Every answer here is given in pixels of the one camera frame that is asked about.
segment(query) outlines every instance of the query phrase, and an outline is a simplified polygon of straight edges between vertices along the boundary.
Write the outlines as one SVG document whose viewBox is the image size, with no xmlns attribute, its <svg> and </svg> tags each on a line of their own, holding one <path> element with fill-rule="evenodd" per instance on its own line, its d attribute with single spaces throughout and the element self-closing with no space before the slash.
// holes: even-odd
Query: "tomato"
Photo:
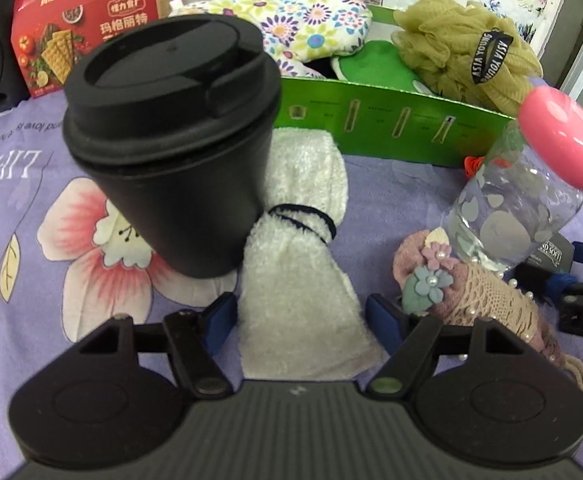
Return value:
<svg viewBox="0 0 583 480">
<path fill-rule="evenodd" d="M 23 53 L 31 54 L 33 52 L 33 49 L 36 47 L 36 42 L 29 34 L 23 34 L 18 39 L 18 46 L 20 47 L 20 50 Z"/>
<path fill-rule="evenodd" d="M 18 64 L 22 68 L 25 68 L 29 64 L 29 57 L 25 56 L 24 54 L 20 54 L 20 56 L 18 56 Z"/>
</svg>

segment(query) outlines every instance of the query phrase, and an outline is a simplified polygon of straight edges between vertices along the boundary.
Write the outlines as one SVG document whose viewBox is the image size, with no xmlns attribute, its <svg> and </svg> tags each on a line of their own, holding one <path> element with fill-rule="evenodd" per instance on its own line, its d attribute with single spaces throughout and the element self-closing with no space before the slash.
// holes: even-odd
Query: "rolled white cloth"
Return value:
<svg viewBox="0 0 583 480">
<path fill-rule="evenodd" d="M 339 225 L 348 197 L 345 162 L 331 134 L 274 131 L 265 187 L 266 211 L 282 206 L 258 220 L 244 251 L 238 310 L 244 376 L 347 380 L 382 363 L 385 351 L 327 246 L 325 216 L 332 228 Z"/>
</svg>

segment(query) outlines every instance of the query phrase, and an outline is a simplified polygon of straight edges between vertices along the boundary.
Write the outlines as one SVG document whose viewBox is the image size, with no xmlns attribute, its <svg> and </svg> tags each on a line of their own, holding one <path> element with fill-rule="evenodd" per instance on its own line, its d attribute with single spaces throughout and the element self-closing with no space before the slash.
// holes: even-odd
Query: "green plush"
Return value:
<svg viewBox="0 0 583 480">
<path fill-rule="evenodd" d="M 422 94 L 432 93 L 420 78 L 404 65 L 396 47 L 390 41 L 367 41 L 353 56 L 334 57 L 332 68 L 338 79 L 343 81 Z"/>
</svg>

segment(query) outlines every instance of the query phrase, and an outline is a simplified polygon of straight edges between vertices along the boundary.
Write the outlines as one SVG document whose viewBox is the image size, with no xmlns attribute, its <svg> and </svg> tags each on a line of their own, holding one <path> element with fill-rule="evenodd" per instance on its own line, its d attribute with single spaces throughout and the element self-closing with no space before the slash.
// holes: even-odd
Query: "red cracker box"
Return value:
<svg viewBox="0 0 583 480">
<path fill-rule="evenodd" d="M 16 0 L 12 46 L 32 97 L 63 88 L 76 62 L 126 30 L 169 15 L 171 0 Z"/>
</svg>

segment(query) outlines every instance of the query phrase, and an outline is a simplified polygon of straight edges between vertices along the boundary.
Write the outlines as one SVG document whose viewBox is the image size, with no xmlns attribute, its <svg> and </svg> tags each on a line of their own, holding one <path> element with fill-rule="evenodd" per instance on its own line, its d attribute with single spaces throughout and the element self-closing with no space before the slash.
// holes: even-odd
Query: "cup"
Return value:
<svg viewBox="0 0 583 480">
<path fill-rule="evenodd" d="M 82 58 L 65 94 L 69 152 L 153 250 L 194 278 L 239 266 L 280 108 L 257 27 L 159 20 Z"/>
</svg>

